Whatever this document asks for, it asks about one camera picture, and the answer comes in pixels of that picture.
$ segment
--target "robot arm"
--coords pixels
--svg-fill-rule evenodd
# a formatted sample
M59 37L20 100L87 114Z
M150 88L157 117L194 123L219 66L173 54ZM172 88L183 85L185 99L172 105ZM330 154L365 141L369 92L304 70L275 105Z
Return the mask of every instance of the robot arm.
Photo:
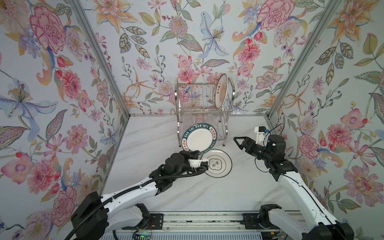
M177 178L204 173L208 162L198 160L198 152L172 154L149 177L119 192L102 196L90 193L71 216L74 229L65 239L69 240L73 234L77 240L99 239L105 232L123 227L144 228L150 215L143 204L137 203L166 191Z
M303 215L302 224L285 213L280 206L268 204L261 206L259 225L263 228L277 226L294 240L352 240L354 232L347 223L340 223L328 212L308 189L296 167L285 156L285 141L278 135L270 135L267 145L257 144L249 137L235 137L238 147L245 152L264 160L269 173L288 192Z

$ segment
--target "black mount plate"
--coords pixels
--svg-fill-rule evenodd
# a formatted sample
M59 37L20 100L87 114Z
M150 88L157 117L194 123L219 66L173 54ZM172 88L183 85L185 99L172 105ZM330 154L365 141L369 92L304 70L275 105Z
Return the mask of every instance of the black mount plate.
M243 214L243 222L241 222L241 224L245 225L245 229L265 229L260 226L258 216L259 214ZM276 227L274 225L270 228L279 229L279 227Z

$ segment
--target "plate with green rim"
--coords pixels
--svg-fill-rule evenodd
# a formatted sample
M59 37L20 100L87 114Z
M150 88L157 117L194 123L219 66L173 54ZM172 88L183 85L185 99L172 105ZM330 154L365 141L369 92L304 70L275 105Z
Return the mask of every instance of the plate with green rim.
M185 151L193 152L198 150L202 155L211 150L217 141L216 129L208 123L193 125L183 134L181 146Z

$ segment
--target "white plate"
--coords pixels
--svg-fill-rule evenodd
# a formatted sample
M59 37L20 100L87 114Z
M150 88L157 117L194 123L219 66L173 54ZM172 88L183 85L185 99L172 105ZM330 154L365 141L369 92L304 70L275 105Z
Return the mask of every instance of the white plate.
M199 151L199 155L211 150L217 141L216 129L208 123L199 123L185 131L181 140L185 151Z
M209 168L205 172L211 177L225 177L232 169L232 160L225 152L211 149L201 159L207 158Z
M224 103L225 95L228 89L228 78L226 74L221 75L215 90L215 106L220 109Z

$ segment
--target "stainless steel dish rack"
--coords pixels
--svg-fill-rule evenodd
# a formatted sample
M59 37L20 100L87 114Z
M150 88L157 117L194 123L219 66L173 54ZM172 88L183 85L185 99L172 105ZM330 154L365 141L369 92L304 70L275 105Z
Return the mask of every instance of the stainless steel dish rack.
M215 90L217 83L184 84L175 80L175 103L177 116L177 140L181 147L181 136L191 126L197 123L208 123L217 131L217 140L223 140L223 146L228 136L228 119L232 113L232 103L235 99L235 85L228 78L228 91L223 106L215 107Z

